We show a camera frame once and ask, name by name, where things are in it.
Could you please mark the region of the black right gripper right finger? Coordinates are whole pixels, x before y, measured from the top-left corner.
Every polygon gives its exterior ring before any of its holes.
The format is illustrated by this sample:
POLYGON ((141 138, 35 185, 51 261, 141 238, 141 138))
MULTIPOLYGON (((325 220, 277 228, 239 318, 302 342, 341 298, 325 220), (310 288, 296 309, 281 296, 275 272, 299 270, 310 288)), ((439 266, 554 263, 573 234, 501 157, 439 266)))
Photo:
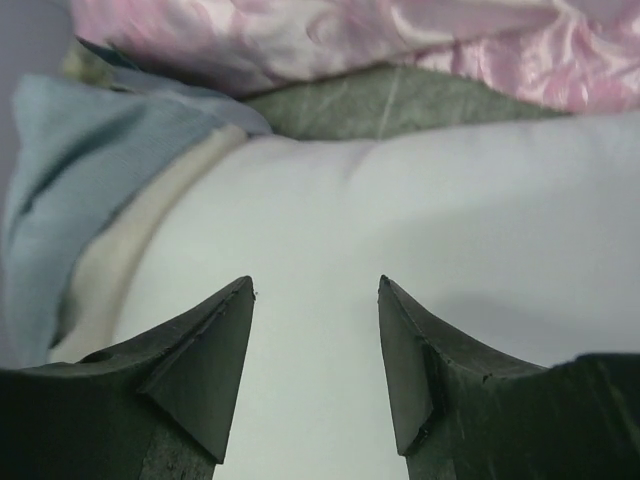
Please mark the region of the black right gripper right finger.
POLYGON ((398 453, 413 479, 635 479, 639 358, 550 368, 446 323, 387 277, 379 328, 398 453))

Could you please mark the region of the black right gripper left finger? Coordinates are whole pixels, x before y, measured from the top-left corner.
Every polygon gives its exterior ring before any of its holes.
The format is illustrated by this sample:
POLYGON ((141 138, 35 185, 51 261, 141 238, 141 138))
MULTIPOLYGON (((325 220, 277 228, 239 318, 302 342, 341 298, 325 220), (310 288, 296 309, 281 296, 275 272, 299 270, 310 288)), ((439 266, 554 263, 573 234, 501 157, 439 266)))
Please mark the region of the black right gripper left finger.
POLYGON ((76 363, 1 373, 5 479, 209 479, 225 458, 254 310, 242 277, 76 363))

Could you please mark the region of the white pillow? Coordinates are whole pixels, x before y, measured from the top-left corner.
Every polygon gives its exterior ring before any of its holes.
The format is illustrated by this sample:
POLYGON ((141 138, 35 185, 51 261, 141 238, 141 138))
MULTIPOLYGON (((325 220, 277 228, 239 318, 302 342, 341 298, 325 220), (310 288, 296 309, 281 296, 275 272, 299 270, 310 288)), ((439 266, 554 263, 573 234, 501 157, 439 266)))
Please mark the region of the white pillow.
POLYGON ((380 279, 538 365, 637 352, 639 117, 210 138, 89 248, 52 359, 131 338, 246 275, 257 303, 219 477, 404 479, 380 279))

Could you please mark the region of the blue-grey pillowcase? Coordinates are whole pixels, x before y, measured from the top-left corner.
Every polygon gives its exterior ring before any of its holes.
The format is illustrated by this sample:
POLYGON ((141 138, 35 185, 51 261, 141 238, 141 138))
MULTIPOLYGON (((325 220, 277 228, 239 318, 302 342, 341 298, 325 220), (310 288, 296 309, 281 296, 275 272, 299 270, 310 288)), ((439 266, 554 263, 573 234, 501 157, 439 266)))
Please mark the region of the blue-grey pillowcase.
POLYGON ((171 203, 265 118, 218 92, 74 41, 58 75, 23 76, 1 230, 3 316, 20 362, 108 339, 126 276, 171 203))

